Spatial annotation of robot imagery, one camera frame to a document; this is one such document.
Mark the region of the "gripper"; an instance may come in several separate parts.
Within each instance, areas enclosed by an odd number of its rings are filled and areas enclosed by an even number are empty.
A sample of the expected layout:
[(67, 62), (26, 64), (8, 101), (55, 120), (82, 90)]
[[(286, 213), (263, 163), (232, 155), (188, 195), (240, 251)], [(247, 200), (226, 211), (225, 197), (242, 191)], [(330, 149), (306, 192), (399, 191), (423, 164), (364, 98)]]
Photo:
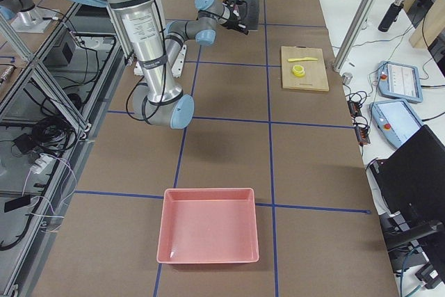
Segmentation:
[(244, 5), (225, 6), (222, 27), (247, 35), (248, 28), (245, 23), (246, 13), (247, 10)]

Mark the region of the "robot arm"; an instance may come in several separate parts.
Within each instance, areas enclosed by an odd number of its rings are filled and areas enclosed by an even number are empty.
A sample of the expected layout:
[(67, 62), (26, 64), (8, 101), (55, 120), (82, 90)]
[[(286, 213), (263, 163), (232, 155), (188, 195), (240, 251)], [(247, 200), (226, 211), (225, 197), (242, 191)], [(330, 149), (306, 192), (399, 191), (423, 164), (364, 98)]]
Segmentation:
[(187, 40), (202, 46), (215, 42), (217, 26), (248, 33), (258, 24), (257, 0), (195, 0), (197, 19), (162, 25), (156, 0), (70, 0), (110, 8), (123, 24), (144, 79), (130, 95), (135, 120), (149, 125), (183, 129), (191, 122), (194, 100), (184, 93), (172, 74)]

